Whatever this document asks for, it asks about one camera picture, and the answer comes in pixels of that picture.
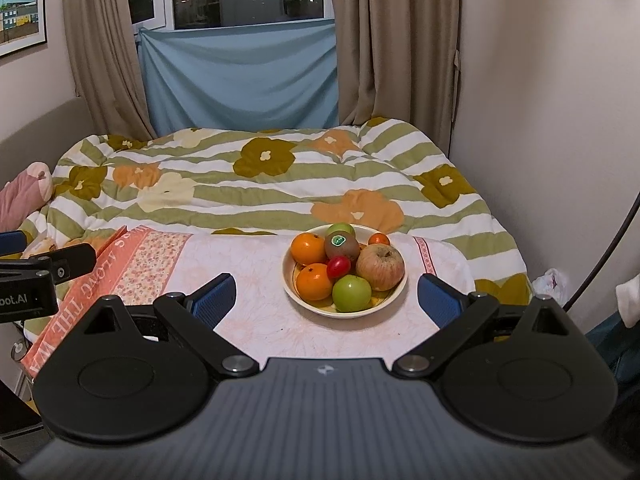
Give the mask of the large orange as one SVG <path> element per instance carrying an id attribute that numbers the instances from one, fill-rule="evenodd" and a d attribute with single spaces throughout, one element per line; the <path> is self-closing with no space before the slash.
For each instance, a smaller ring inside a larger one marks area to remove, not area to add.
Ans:
<path id="1" fill-rule="evenodd" d="M 298 272 L 295 286 L 300 298 L 317 302 L 326 300 L 332 294 L 333 282 L 324 263 L 311 263 Z"/>

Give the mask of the white cloth at right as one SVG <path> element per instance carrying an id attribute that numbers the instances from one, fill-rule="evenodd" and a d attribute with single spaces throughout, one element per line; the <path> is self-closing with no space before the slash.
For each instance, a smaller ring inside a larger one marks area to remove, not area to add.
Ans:
<path id="1" fill-rule="evenodd" d="M 615 287 L 617 311 L 627 328 L 640 321 L 640 275 Z"/>

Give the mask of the brown kiwi with sticker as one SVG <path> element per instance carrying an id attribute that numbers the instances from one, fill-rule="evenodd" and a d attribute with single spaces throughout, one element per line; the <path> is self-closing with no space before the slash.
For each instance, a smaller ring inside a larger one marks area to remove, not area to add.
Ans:
<path id="1" fill-rule="evenodd" d="M 349 232 L 335 231 L 326 236 L 324 251 L 329 260 L 337 257 L 345 257 L 355 262 L 360 255 L 360 245 L 356 237 Z"/>

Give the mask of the beige curtain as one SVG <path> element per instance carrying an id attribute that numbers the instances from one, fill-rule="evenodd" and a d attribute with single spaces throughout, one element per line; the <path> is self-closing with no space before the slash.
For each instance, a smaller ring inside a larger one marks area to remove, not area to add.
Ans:
<path id="1" fill-rule="evenodd" d="M 338 120 L 395 118 L 450 149 L 461 0 L 332 0 Z"/>
<path id="2" fill-rule="evenodd" d="M 62 0 L 62 7 L 76 93 L 98 131 L 154 139 L 128 0 Z"/>

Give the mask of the red tomato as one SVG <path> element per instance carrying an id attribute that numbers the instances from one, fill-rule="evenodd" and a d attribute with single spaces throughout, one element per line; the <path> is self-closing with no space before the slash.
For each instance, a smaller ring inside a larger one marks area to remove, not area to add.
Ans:
<path id="1" fill-rule="evenodd" d="M 350 270 L 352 270 L 352 260 L 346 256 L 333 257 L 326 264 L 326 275 L 332 282 L 344 278 Z"/>

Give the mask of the green striped floral quilt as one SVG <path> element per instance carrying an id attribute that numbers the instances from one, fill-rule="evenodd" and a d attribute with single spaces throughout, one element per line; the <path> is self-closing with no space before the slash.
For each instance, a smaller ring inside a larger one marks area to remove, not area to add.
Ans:
<path id="1" fill-rule="evenodd" d="M 527 304 L 513 237 L 462 173 L 408 122 L 245 132 L 190 128 L 140 142 L 88 136 L 53 173 L 52 200 L 30 214 L 30 240 L 102 246 L 120 229 L 277 235 L 291 242 L 347 222 L 457 248 L 474 290 Z"/>

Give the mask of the beige right curtain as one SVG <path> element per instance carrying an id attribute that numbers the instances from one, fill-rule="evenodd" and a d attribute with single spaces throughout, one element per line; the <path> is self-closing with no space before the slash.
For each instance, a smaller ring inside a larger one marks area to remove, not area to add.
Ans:
<path id="1" fill-rule="evenodd" d="M 450 149 L 461 0 L 332 0 L 338 120 L 395 118 Z"/>

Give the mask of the beige left curtain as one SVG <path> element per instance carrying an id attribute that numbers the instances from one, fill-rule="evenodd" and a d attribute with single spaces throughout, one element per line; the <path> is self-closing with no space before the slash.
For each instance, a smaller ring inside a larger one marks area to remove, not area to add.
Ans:
<path id="1" fill-rule="evenodd" d="M 62 0 L 62 7 L 76 93 L 98 131 L 154 139 L 128 0 Z"/>

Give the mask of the blue hanging cloth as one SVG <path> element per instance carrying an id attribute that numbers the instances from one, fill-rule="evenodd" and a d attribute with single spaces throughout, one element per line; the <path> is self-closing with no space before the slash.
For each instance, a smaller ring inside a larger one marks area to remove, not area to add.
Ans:
<path id="1" fill-rule="evenodd" d="M 259 131 L 338 123 L 331 20 L 145 29 L 138 53 L 159 136 L 189 127 Z"/>

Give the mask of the green apple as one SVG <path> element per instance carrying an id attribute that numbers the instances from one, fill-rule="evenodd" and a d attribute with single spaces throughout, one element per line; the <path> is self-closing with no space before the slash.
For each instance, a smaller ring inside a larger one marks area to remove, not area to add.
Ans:
<path id="1" fill-rule="evenodd" d="M 371 285 L 360 276 L 348 274 L 337 280 L 332 289 L 332 300 L 337 312 L 352 313 L 371 307 Z"/>
<path id="2" fill-rule="evenodd" d="M 326 229 L 326 234 L 324 234 L 324 236 L 325 237 L 329 237 L 330 235 L 332 235 L 334 233 L 338 233 L 338 232 L 347 233 L 347 234 L 352 235 L 352 236 L 356 235 L 356 231 L 355 231 L 354 227 L 351 224 L 349 224 L 347 222 L 337 222 L 337 223 L 331 224 Z"/>

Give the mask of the pink plush toy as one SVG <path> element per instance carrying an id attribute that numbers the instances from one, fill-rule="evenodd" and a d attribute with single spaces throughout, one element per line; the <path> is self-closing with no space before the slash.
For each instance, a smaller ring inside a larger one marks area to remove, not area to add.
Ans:
<path id="1" fill-rule="evenodd" d="M 1 189 L 0 230 L 17 230 L 30 214 L 50 200 L 52 194 L 53 180 L 48 165 L 32 162 Z"/>

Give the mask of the grey headboard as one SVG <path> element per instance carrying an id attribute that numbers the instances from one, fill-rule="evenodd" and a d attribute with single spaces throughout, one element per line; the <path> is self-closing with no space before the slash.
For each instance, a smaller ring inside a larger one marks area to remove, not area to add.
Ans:
<path id="1" fill-rule="evenodd" d="M 69 100 L 50 110 L 1 141 L 1 186 L 32 162 L 45 162 L 53 169 L 73 145 L 97 133 L 83 98 Z"/>

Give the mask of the small orange tangerine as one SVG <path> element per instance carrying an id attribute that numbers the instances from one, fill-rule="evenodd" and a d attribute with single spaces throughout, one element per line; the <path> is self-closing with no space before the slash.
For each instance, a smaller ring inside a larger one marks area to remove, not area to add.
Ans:
<path id="1" fill-rule="evenodd" d="M 368 244 L 369 245 L 375 245 L 375 244 L 389 245 L 390 244 L 390 239 L 388 238 L 388 236 L 386 234 L 377 232 L 377 233 L 372 234 L 369 237 Z"/>

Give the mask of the pink floral cloth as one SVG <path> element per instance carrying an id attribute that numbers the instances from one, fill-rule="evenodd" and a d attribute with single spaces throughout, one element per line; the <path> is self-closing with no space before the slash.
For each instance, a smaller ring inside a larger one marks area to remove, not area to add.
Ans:
<path id="1" fill-rule="evenodd" d="M 282 259 L 291 240 L 277 235 L 195 235 L 120 229 L 104 240 L 93 272 L 78 278 L 60 310 L 21 360 L 36 376 L 62 339 L 101 296 L 150 304 L 164 292 L 190 294 L 221 273 L 236 284 L 234 307 L 216 333 L 259 363 L 270 358 L 381 358 L 393 363 L 436 333 L 420 308 L 418 279 L 432 271 L 460 292 L 475 288 L 462 253 L 446 243 L 395 234 L 408 282 L 390 306 L 361 318 L 327 318 L 299 307 L 285 291 Z"/>

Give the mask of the red yellow apple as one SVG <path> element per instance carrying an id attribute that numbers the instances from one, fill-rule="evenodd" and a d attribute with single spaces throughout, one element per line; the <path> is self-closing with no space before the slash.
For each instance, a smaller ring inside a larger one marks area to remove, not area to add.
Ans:
<path id="1" fill-rule="evenodd" d="M 356 274 L 364 278 L 375 292 L 387 292 L 405 276 L 405 261 L 390 245 L 372 244 L 360 252 Z"/>

